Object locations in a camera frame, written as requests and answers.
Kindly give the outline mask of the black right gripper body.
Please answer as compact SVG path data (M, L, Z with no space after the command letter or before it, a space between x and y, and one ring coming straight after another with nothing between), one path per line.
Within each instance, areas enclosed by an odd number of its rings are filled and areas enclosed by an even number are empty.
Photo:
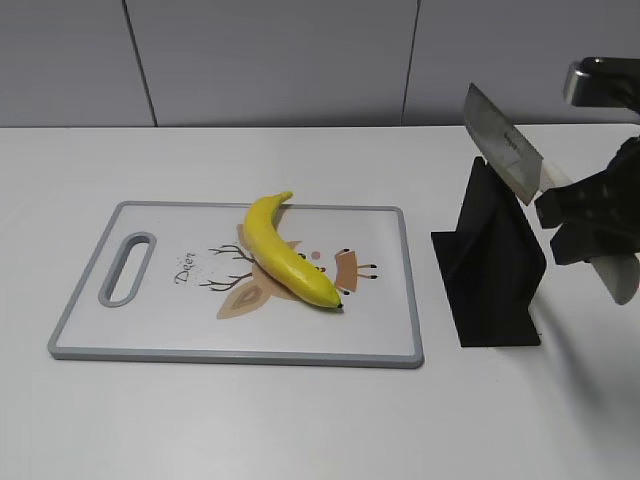
M624 141L604 170L605 190L639 188L639 137Z

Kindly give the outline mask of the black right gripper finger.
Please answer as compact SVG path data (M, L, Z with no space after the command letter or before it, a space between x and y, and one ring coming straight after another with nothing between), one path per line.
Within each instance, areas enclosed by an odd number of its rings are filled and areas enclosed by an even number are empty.
M600 229L638 229L639 173L601 171L547 190L535 208L543 228L572 222Z
M550 245L558 265L639 252L638 204L550 204Z

